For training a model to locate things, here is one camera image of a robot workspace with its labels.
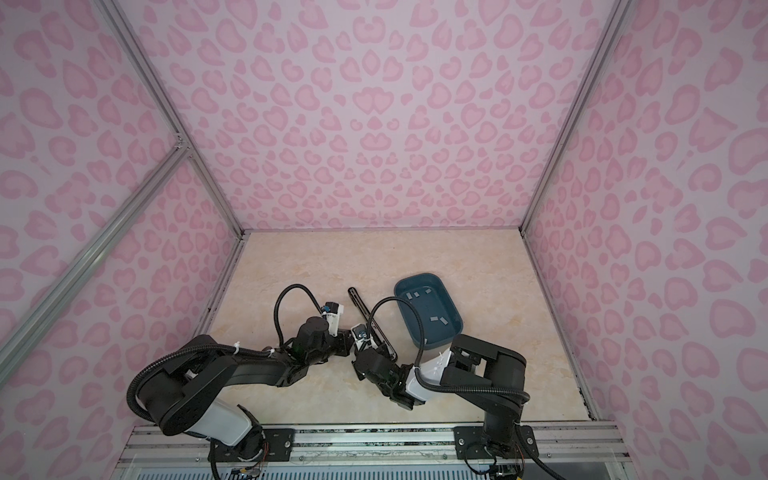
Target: pink wallpaper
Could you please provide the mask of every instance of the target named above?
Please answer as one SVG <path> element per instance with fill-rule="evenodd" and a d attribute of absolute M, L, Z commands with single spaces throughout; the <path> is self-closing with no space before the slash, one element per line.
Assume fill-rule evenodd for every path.
<path fill-rule="evenodd" d="M 127 384 L 191 338 L 232 243 L 183 164 L 0 392 L 0 477 L 111 473 L 137 421 Z"/>
<path fill-rule="evenodd" d="M 122 7 L 245 227 L 516 226 L 612 0 Z"/>
<path fill-rule="evenodd" d="M 768 3 L 643 0 L 532 234 L 647 480 L 768 478 Z"/>
<path fill-rule="evenodd" d="M 0 344 L 173 139 L 88 0 L 0 5 Z"/>

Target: diagonal metal beam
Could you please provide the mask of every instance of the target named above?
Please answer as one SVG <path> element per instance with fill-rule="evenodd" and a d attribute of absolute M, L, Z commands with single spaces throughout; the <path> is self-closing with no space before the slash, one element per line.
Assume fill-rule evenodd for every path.
<path fill-rule="evenodd" d="M 616 44 L 621 37 L 621 33 L 628 25 L 634 6 L 637 0 L 616 0 L 614 6 L 611 9 L 611 13 L 608 16 L 608 20 L 603 27 L 603 33 L 598 40 L 598 46 L 595 48 L 589 63 L 587 64 L 587 70 L 584 72 L 584 77 L 581 80 L 581 84 L 576 90 L 576 96 L 571 104 L 571 108 L 568 110 L 568 114 L 565 116 L 563 122 L 563 128 L 560 129 L 558 137 L 554 142 L 554 148 L 547 159 L 544 172 L 541 174 L 541 178 L 536 185 L 536 188 L 531 198 L 531 204 L 525 211 L 523 221 L 520 226 L 520 233 L 525 236 L 533 222 L 534 215 L 541 206 L 544 193 L 549 188 L 551 183 L 554 169 L 558 166 L 563 154 L 566 151 L 568 142 L 573 137 L 578 122 L 581 119 L 582 114 L 587 110 L 587 104 L 590 97 L 597 88 L 598 83 L 606 70 L 608 61 L 611 59 L 611 55 L 614 53 Z"/>
<path fill-rule="evenodd" d="M 45 298 L 19 320 L 19 327 L 0 348 L 0 387 L 43 339 L 61 312 L 88 283 L 96 269 L 120 243 L 185 158 L 191 160 L 190 149 L 184 142 L 180 142 L 72 260 L 67 271 L 59 277 Z"/>
<path fill-rule="evenodd" d="M 237 216 L 219 185 L 214 180 L 210 170 L 208 170 L 208 166 L 203 160 L 203 155 L 194 143 L 194 139 L 189 131 L 184 126 L 181 116 L 163 87 L 160 76 L 147 59 L 144 49 L 138 41 L 136 32 L 125 16 L 125 12 L 123 12 L 123 9 L 118 4 L 117 0 L 93 0 L 93 2 L 101 11 L 104 20 L 109 24 L 115 38 L 123 48 L 123 52 L 134 66 L 134 69 L 142 82 L 144 82 L 144 86 L 147 88 L 149 95 L 152 97 L 155 104 L 157 104 L 157 108 L 163 115 L 163 119 L 168 123 L 171 130 L 176 133 L 179 140 L 182 140 L 191 146 L 193 151 L 191 160 L 195 171 L 200 176 L 203 185 L 206 190 L 208 190 L 211 198 L 214 199 L 214 203 L 222 216 L 226 219 L 232 231 L 234 231 L 238 238 L 242 237 L 243 227 L 240 225 L 240 221 L 237 219 Z"/>

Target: robotic arm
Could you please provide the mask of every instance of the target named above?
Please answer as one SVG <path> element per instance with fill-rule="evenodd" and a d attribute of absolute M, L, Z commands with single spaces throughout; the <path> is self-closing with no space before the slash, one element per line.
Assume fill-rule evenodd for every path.
<path fill-rule="evenodd" d="M 276 313 L 287 290 L 275 307 L 275 325 L 281 342 Z M 309 290 L 303 290 L 318 306 Z M 275 349 L 244 349 L 219 344 L 208 335 L 196 336 L 178 351 L 139 372 L 128 386 L 128 406 L 141 418 L 156 423 L 165 435 L 187 433 L 209 439 L 209 460 L 217 478 L 217 449 L 226 452 L 228 458 L 241 461 L 260 462 L 266 458 L 261 425 L 244 407 L 218 400 L 223 387 L 251 383 L 291 386 L 306 375 L 311 365 L 327 362 L 334 355 L 349 356 L 354 350 L 353 367 L 358 379 L 375 383 L 384 396 L 401 407 L 412 409 L 436 393 L 455 393 L 485 411 L 481 443 L 488 454 L 511 458 L 513 449 L 519 445 L 542 466 L 527 450 L 520 433 L 522 407 L 530 399 L 523 392 L 525 358 L 510 349 L 458 335 L 450 350 L 439 357 L 422 365 L 420 347 L 413 364 L 398 366 L 392 352 L 380 343 L 379 335 L 371 328 L 377 309 L 388 301 L 403 302 L 413 310 L 422 329 L 423 345 L 421 318 L 407 300 L 392 296 L 379 301 L 365 315 L 366 323 L 351 330 L 338 328 L 342 306 L 326 303 L 324 307 L 318 306 L 321 316 L 307 319 L 295 338 Z M 485 371 L 479 376 L 475 369 L 482 360 Z M 545 471 L 562 478 L 549 468 Z M 493 477 L 521 474 L 510 472 L 507 465 L 494 465 L 479 473 L 491 473 Z"/>

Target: table surface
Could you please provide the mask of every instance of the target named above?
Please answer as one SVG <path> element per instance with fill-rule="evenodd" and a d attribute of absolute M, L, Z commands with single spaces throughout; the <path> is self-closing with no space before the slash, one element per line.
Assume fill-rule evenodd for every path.
<path fill-rule="evenodd" d="M 214 320 L 220 343 L 262 349 L 277 344 L 272 311 L 280 292 L 302 283 L 320 305 L 345 306 L 340 327 L 362 322 L 347 289 L 357 288 L 369 309 L 391 296 L 398 280 L 431 272 L 442 279 L 464 321 L 463 333 L 520 352 L 528 361 L 523 419 L 587 420 L 573 372 L 517 230 L 400 230 L 252 233 Z M 280 323 L 288 339 L 316 314 L 301 290 L 288 293 Z M 413 344 L 398 307 L 376 320 L 411 363 Z M 428 350 L 424 360 L 444 348 Z M 368 381 L 351 357 L 311 366 L 289 388 L 230 386 L 221 399 L 239 403 L 262 423 L 474 422 L 483 411 L 457 395 L 441 394 L 412 411 L 400 408 Z"/>

